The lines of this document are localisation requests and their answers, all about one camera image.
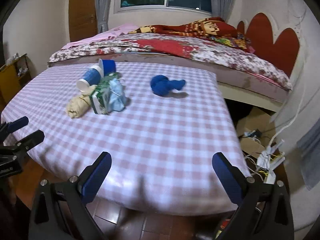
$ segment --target headboard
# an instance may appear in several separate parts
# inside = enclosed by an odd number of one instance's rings
[[[245,33],[243,21],[239,22],[237,30]],[[251,20],[245,35],[252,41],[255,55],[283,70],[288,77],[291,76],[300,48],[293,29],[283,30],[273,43],[271,23],[265,14],[258,13]]]

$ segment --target pink and white checkered cloth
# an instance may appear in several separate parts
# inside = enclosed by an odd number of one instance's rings
[[[76,81],[90,64],[49,68],[26,85],[2,112],[2,120],[22,116],[45,140],[29,155],[60,178],[79,175],[103,151],[112,167],[98,196],[137,210],[177,215],[213,214],[235,209],[212,168],[223,152],[249,176],[235,130],[214,73],[181,66],[117,63],[131,103],[123,112],[97,115],[90,109],[70,119],[67,102],[79,92]],[[154,75],[185,79],[183,96],[152,93]]]

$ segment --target beige cloth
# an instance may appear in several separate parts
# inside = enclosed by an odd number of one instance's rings
[[[91,106],[89,96],[96,87],[97,85],[92,85],[88,87],[85,92],[82,92],[81,95],[77,95],[70,99],[66,107],[66,113],[70,118],[79,118],[85,114]]]

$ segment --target door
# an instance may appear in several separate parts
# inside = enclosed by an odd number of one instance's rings
[[[79,41],[97,34],[94,0],[69,0],[70,41]]]

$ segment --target floral bedsheet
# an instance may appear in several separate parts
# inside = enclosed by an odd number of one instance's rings
[[[167,53],[200,62],[219,64],[246,73],[263,75],[286,90],[292,89],[289,77],[266,60],[240,49],[187,36],[156,33],[125,34],[111,40],[59,50],[50,57],[49,62],[125,52]]]

